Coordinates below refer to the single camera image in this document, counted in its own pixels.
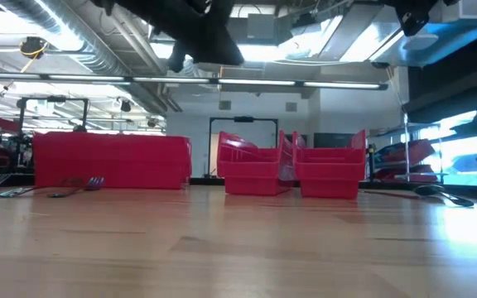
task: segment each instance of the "door frame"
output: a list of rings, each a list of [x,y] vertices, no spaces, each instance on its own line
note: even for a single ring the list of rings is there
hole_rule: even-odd
[[[253,117],[211,117],[209,118],[209,145],[207,154],[207,176],[211,173],[211,135],[213,134],[213,122],[216,120],[230,120],[235,123],[254,123],[256,121],[273,122],[275,123],[275,146],[279,142],[279,119],[274,118],[253,118]]]

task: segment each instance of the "wooden tabletop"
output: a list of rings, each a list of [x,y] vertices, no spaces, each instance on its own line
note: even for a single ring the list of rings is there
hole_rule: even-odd
[[[297,191],[0,199],[0,297],[477,298],[477,204]]]

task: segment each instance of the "red storage bin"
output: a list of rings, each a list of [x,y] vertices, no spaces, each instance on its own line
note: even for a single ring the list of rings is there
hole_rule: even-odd
[[[178,190],[190,179],[190,141],[185,137],[36,134],[36,186],[63,179],[104,177],[104,187]]]
[[[233,195],[278,195],[295,181],[292,145],[279,132],[276,149],[257,148],[239,136],[221,132],[218,175],[225,178],[225,191]]]
[[[308,149],[293,135],[294,166],[304,197],[355,199],[365,179],[365,131],[351,138],[346,148]]]
[[[17,132],[20,129],[18,122],[8,121],[0,118],[0,128],[5,132]]]

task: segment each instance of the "window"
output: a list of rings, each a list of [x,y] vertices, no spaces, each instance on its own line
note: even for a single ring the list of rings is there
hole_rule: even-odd
[[[437,140],[440,137],[455,135],[453,127],[469,123],[474,119],[476,111],[463,113],[438,122],[440,127],[429,127],[419,132],[419,138]],[[429,156],[423,164],[430,165],[435,173],[446,173],[446,185],[477,185],[477,137],[468,137],[440,144],[432,144],[436,154]]]

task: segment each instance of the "metal duct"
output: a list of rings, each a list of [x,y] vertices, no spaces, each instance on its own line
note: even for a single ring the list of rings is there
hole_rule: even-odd
[[[59,22],[83,42],[84,52],[96,55],[75,56],[76,61],[97,75],[130,75],[130,69],[95,35],[62,0],[0,0],[0,5],[27,22],[35,23],[54,36],[64,34]],[[119,87],[129,92],[134,100],[150,113],[162,114],[167,106],[155,94],[151,94],[139,84]]]

